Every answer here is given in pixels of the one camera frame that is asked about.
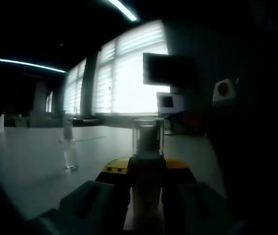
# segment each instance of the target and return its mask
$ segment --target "window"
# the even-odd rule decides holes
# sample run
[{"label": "window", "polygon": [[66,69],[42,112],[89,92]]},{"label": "window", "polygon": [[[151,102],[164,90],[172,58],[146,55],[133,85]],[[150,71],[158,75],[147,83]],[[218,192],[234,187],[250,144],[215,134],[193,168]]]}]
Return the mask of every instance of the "window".
[{"label": "window", "polygon": [[65,86],[64,111],[67,114],[80,114],[81,88],[86,59],[75,66],[68,74]]},{"label": "window", "polygon": [[45,111],[51,113],[51,102],[52,102],[52,92],[46,98],[46,108]]},{"label": "window", "polygon": [[143,84],[143,52],[168,54],[161,21],[131,30],[102,47],[94,82],[94,114],[157,114],[156,92]]}]

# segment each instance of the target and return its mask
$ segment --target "table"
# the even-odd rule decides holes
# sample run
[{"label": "table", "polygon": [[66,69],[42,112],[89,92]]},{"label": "table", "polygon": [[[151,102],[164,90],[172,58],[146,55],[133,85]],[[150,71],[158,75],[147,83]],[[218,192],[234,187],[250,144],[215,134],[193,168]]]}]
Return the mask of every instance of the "table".
[{"label": "table", "polygon": [[[88,180],[109,161],[132,155],[132,130],[74,127],[79,170],[65,170],[62,128],[13,128],[0,133],[0,184],[25,219],[31,219]],[[165,156],[182,159],[200,182],[222,196],[224,185],[211,144],[205,137],[165,136]]]}]

